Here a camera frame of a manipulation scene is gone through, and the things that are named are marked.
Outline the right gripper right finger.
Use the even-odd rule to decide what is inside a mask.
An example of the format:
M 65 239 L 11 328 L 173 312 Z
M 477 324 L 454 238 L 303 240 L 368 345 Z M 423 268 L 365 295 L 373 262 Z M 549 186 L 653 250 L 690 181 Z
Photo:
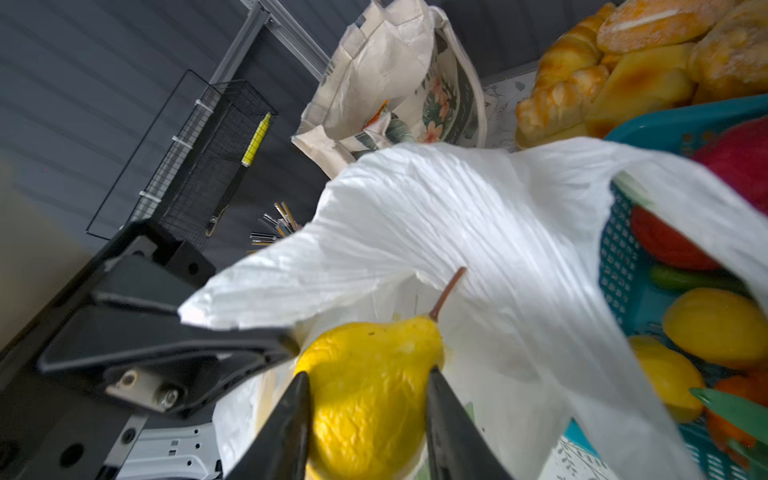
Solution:
M 513 479 L 437 367 L 428 377 L 426 439 L 432 479 Z

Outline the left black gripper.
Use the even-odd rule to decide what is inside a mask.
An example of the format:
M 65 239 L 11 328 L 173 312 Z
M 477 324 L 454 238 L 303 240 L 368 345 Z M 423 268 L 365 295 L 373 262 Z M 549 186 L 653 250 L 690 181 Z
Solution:
M 215 331 L 177 306 L 213 265 L 156 224 L 122 230 L 1 354 L 5 479 L 212 479 L 205 407 L 294 358 L 284 328 Z

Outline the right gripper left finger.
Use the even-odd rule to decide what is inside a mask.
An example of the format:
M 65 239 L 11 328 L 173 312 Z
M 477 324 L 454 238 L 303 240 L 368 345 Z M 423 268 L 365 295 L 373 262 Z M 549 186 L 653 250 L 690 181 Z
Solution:
M 304 479 L 310 432 L 310 379 L 302 371 L 226 479 Z

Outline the yellow pear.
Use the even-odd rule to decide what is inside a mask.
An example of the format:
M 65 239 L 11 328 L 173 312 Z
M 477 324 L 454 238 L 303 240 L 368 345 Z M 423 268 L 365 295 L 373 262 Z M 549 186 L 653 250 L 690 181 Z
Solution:
M 313 479 L 402 479 L 418 463 L 430 371 L 442 368 L 440 311 L 459 268 L 432 310 L 388 323 L 353 322 L 324 332 L 300 355 L 309 377 Z

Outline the white plastic grocery bag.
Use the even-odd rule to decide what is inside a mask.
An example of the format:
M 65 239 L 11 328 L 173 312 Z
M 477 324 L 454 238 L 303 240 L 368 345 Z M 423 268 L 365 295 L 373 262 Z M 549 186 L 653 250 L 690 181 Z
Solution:
M 403 143 L 329 182 L 314 218 L 212 277 L 179 308 L 212 330 L 388 321 L 463 278 L 441 321 L 444 375 L 494 456 L 536 478 L 576 420 L 622 479 L 698 479 L 599 286 L 625 173 L 651 210 L 767 301 L 767 220 L 708 169 L 575 138 L 522 152 Z

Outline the cream canvas tote bag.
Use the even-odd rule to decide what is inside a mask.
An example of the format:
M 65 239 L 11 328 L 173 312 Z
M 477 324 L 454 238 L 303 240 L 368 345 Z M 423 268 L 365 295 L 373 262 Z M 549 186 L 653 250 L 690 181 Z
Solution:
M 399 143 L 482 148 L 486 136 L 481 82 L 445 11 L 373 1 L 346 29 L 292 142 L 335 178 Z

